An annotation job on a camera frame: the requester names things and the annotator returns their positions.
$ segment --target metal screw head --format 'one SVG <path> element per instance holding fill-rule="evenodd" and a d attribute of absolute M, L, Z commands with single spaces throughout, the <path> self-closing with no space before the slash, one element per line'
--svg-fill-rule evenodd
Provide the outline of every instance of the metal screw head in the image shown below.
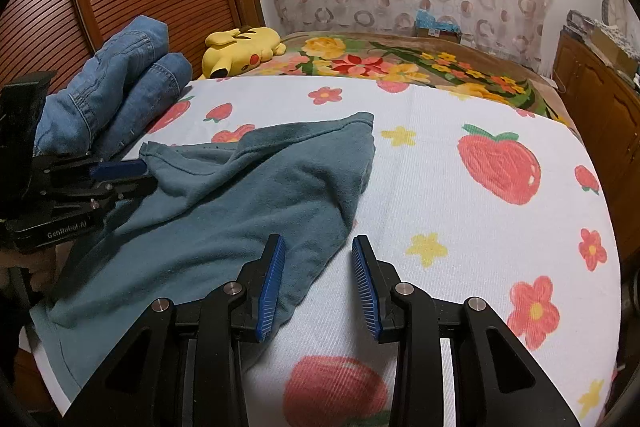
<path fill-rule="evenodd" d="M 486 302 L 484 301 L 484 299 L 481 299 L 479 297 L 471 297 L 468 303 L 469 307 L 477 312 L 481 312 L 486 308 Z"/>
<path fill-rule="evenodd" d="M 414 292 L 414 287 L 408 282 L 399 282 L 396 284 L 396 291 L 400 295 L 411 295 Z"/>
<path fill-rule="evenodd" d="M 227 295 L 235 295 L 242 291 L 242 285 L 239 282 L 231 281 L 226 283 L 222 289 Z"/>
<path fill-rule="evenodd" d="M 156 299 L 151 303 L 151 309 L 155 312 L 163 312 L 169 307 L 169 299 Z"/>

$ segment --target blue denim jeans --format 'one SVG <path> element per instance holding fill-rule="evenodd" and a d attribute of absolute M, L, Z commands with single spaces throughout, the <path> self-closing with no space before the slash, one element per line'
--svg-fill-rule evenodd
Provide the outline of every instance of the blue denim jeans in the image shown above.
<path fill-rule="evenodd" d="M 169 51 L 166 24 L 136 17 L 105 42 L 65 89 L 47 97 L 34 154 L 109 159 L 177 102 L 191 64 Z"/>

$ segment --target cardboard box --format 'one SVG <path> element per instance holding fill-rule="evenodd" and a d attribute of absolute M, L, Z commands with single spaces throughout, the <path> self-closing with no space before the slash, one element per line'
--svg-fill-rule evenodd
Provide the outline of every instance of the cardboard box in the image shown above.
<path fill-rule="evenodd" d="M 460 44 L 460 35 L 455 32 L 449 32 L 446 30 L 435 30 L 433 28 L 416 28 L 417 37 L 431 37 L 432 39 L 442 39 L 444 41 L 455 42 Z"/>
<path fill-rule="evenodd" d="M 631 78 L 634 77 L 638 70 L 638 62 L 620 49 L 600 28 L 593 30 L 591 42 L 611 61 L 614 69 L 622 71 Z"/>

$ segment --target floral blanket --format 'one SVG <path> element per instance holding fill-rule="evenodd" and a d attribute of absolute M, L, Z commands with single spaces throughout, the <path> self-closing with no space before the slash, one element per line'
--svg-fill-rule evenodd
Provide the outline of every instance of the floral blanket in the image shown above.
<path fill-rule="evenodd" d="M 388 92 L 408 84 L 449 90 L 461 98 L 494 100 L 560 121 L 576 133 L 560 97 L 542 77 L 522 66 L 440 39 L 375 34 L 295 33 L 287 52 L 243 76 L 321 75 L 375 80 Z"/>

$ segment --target bed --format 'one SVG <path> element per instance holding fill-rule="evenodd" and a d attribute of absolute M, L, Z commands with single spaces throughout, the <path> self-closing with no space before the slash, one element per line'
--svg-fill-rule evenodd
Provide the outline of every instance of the bed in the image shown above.
<path fill-rule="evenodd" d="M 250 423 L 386 425 L 396 346 L 370 338 L 357 302 L 350 240 L 363 233 L 379 259 L 433 297 L 482 296 L 581 425 L 594 426 L 615 367 L 620 266 L 593 165 L 555 91 L 520 66 L 434 39 L 284 42 L 286 55 L 248 75 L 192 82 L 126 156 L 149 140 L 232 142 L 258 127 L 374 115 L 376 155 L 350 238 L 246 373 Z M 492 144 L 478 149 L 478 136 Z M 65 412 L 46 346 L 28 334 Z M 442 356 L 454 425 L 446 343 Z"/>

